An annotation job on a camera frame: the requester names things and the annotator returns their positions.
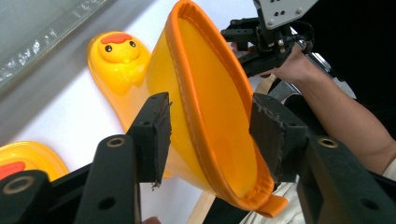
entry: white table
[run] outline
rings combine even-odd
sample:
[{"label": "white table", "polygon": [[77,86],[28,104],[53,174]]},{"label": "white table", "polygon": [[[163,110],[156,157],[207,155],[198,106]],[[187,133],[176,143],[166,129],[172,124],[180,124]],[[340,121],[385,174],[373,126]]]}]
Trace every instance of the white table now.
[{"label": "white table", "polygon": [[[85,50],[96,34],[120,30],[153,50],[176,0],[117,0],[51,53],[21,85],[0,102],[0,145],[33,140],[56,152],[70,172],[92,162],[97,144],[123,133],[111,106],[87,68]],[[196,0],[217,25],[257,17],[252,0]],[[143,218],[186,223],[201,190],[182,179],[165,179],[159,189],[141,185]]]}]

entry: rubber duck eye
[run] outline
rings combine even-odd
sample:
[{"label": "rubber duck eye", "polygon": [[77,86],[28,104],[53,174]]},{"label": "rubber duck eye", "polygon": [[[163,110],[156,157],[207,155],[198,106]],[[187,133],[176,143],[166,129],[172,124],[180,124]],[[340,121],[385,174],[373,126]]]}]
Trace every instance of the rubber duck eye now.
[{"label": "rubber duck eye", "polygon": [[106,45],[106,46],[105,46],[105,50],[106,50],[107,52],[111,52],[111,50],[113,50],[113,48],[111,48],[111,46],[109,46],[109,45]]}]

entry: white surface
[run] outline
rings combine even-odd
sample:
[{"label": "white surface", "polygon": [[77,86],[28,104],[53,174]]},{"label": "white surface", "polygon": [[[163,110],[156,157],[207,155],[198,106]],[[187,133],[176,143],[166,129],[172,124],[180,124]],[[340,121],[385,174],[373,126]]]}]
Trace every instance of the white surface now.
[{"label": "white surface", "polygon": [[[153,50],[175,2],[117,0],[80,29],[0,102],[0,145],[40,142],[55,151],[69,171],[92,162],[97,144],[123,131],[87,68],[88,41],[99,33],[121,30]],[[251,0],[195,2],[219,30],[232,19],[257,16]],[[154,191],[146,184],[141,189],[143,218],[157,216],[163,224],[186,223],[201,194],[176,177],[164,180]]]}]

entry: yellow toy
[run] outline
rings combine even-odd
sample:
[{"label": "yellow toy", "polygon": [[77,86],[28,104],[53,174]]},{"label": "yellow toy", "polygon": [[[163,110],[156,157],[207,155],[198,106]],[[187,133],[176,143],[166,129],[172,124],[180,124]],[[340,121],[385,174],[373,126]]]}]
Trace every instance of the yellow toy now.
[{"label": "yellow toy", "polygon": [[41,170],[49,181],[68,174],[59,157],[48,147],[30,141],[0,147],[0,179],[24,170]]},{"label": "yellow toy", "polygon": [[150,59],[131,37],[141,47],[134,62],[141,69],[124,62],[127,53],[107,58],[102,40],[112,34],[90,42],[88,64],[124,130],[150,95],[169,92],[172,135],[166,171],[241,209],[267,217],[279,213],[287,200],[272,194],[274,181],[248,131],[253,91],[206,14],[192,1],[178,1]]}]

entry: person's arm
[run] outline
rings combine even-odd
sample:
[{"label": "person's arm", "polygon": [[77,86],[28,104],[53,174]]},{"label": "person's arm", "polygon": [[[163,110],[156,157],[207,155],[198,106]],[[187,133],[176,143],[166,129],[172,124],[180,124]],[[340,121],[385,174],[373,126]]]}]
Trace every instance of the person's arm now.
[{"label": "person's arm", "polygon": [[329,136],[346,144],[366,169],[382,175],[396,158],[396,142],[381,122],[312,64],[299,47],[271,72],[299,89]]}]

